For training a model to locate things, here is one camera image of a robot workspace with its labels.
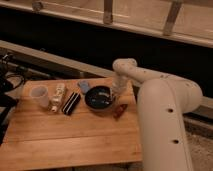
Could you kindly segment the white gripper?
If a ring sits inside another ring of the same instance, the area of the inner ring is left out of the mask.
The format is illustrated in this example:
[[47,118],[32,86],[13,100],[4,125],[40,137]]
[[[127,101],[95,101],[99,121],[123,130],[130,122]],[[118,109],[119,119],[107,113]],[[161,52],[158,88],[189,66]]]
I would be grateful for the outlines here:
[[128,78],[126,76],[116,74],[111,86],[111,95],[119,97],[126,90],[127,83]]

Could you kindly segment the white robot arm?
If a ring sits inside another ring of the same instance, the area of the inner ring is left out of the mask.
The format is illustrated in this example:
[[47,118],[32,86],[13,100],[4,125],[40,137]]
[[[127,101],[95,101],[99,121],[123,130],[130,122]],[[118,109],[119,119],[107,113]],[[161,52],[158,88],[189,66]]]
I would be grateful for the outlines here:
[[202,102],[200,86],[173,74],[140,68],[133,58],[113,62],[112,91],[121,94],[129,79],[137,95],[143,171],[194,171],[183,115]]

